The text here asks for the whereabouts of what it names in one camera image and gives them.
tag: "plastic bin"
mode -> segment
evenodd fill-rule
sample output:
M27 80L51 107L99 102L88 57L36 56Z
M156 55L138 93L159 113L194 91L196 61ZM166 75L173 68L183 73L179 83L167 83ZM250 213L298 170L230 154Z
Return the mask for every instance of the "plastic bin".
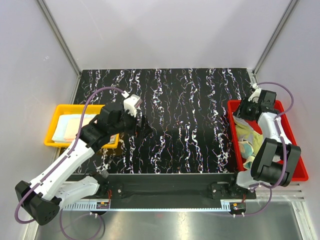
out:
M244 166L243 163L246 161L244 158L241 157L241 152L239 149L238 145L238 138L237 138L237 133L236 133L236 125L235 121L233 118L233 113L237 110L238 106L240 105L240 100L229 100L227 103L228 106L228 119L230 123L230 128L231 128L231 134L232 134L232 142L234 146L234 151L235 151L235 157L236 157L236 164L237 168L239 171L244 171ZM280 112L284 111L284 108L281 104L280 101L276 100L274 108L279 110ZM262 134L262 131L258 124L255 121L246 121L247 123L250 124L250 126L257 132ZM290 128L287 116L284 114L281 116L281 124L283 127L283 130L288 137L288 139L292 142L293 145L297 145L295 137L292 133L292 130ZM300 156L299 161L296 165L295 171L293 173L292 181L293 182L305 182L309 178L307 170L305 168L304 162L302 157Z
M99 114L101 108L104 105L88 105L88 107L85 110L86 114ZM80 104L60 104L56 107L48 132L44 139L44 144L46 146L56 147L56 148L67 148L70 146L70 143L65 142L54 142L52 141L52 137L56 131L56 127L58 124L59 116L64 114L81 114L84 110L85 105ZM116 149L119 142L119 134L115 137L115 142L112 144L106 144L102 148L104 149Z

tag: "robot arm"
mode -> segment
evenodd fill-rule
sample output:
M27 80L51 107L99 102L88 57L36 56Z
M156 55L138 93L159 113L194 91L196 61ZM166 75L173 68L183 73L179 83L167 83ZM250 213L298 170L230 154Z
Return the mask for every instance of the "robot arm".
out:
M110 141L110 137L119 133L127 133L138 138L145 138L152 132L148 119L142 116L137 125L137 107L142 100L131 95L123 101L123 105L115 102L106 104L88 125L81 128L78 142L72 151L74 140L68 149L44 172L29 183L20 181L15 191L19 201L35 185L40 184L23 202L22 207L39 223L49 223L60 209L86 196L102 197L107 193L106 176L94 173L84 179L63 186L67 178L87 159L98 152ZM58 167L57 164L66 158ZM43 177L57 167L45 180Z
M299 146L292 145L282 127L281 118L276 118L279 113L274 108L277 94L273 91L262 90L256 84L252 87L254 89L252 95L241 100L233 115L244 120L256 121L262 130L263 144L254 158L251 170L239 172L230 187L247 190L249 186L256 183L274 185L282 174L283 165L278 163L280 158L283 159L284 146L281 137L286 147L287 165L280 186L285 187L292 179L301 149Z

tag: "black marble table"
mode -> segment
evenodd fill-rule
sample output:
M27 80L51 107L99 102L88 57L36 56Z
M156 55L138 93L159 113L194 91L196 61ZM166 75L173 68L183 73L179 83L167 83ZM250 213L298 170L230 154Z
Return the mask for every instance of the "black marble table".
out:
M245 68L84 70L74 104L95 90L113 86L141 96L140 110L153 134L144 141L124 134L117 149L103 149L75 173L226 173L236 167L227 102L249 93ZM91 104L121 102L105 91Z

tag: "metal beam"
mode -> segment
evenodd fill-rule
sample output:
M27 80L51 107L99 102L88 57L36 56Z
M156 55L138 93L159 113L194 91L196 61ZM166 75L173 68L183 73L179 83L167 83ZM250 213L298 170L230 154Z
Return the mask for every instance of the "metal beam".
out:
M268 44L266 45L259 61L257 62L257 64L255 65L253 71L254 75L257 75L257 73L259 72L261 65L264 63L266 57L268 56L270 50L272 49L273 45L275 44L278 36L280 35L281 31L283 30L286 22L288 21L290 15L292 14L293 10L295 9L295 7L297 6L299 0L291 0L290 3L288 4L288 6L286 7L278 25L276 26Z
M39 8L41 9L45 19L47 20L49 26L51 27L51 30L54 34L54 36L56 37L57 41L59 42L62 51L64 52L66 58L68 59L69 63L71 64L75 74L79 77L81 75L81 70L79 68L79 66L77 65L74 57L71 54L71 51L69 50L45 0L35 0L39 6Z

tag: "light blue cloth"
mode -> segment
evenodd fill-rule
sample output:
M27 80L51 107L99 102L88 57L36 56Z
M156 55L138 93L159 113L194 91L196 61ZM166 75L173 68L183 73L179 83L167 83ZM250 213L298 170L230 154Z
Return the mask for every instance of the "light blue cloth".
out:
M97 114L85 114L84 118L94 118ZM70 119L80 119L81 114L65 114L59 116L58 123L56 125L55 132L52 137L52 141L55 143L68 143L65 140L65 133L67 130L68 122Z

